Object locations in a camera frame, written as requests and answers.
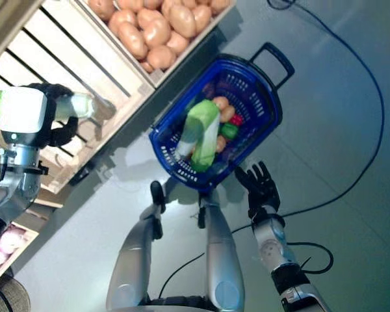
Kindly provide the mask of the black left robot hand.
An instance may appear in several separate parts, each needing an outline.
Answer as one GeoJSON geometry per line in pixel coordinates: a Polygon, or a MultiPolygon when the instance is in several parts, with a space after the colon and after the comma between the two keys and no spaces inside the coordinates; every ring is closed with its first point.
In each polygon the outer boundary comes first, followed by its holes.
{"type": "Polygon", "coordinates": [[[0,132],[7,144],[43,149],[67,144],[78,128],[78,117],[67,115],[65,125],[52,129],[57,120],[57,100],[71,99],[74,92],[61,84],[31,83],[7,88],[2,93],[0,132]]]}

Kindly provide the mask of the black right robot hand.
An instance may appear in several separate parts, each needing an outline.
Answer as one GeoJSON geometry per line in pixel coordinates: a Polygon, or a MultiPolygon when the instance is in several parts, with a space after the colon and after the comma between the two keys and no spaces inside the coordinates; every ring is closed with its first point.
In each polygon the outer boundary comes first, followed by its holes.
{"type": "Polygon", "coordinates": [[[254,164],[251,170],[235,169],[235,177],[248,191],[248,217],[258,224],[275,215],[280,208],[280,195],[263,161],[254,164]]]}

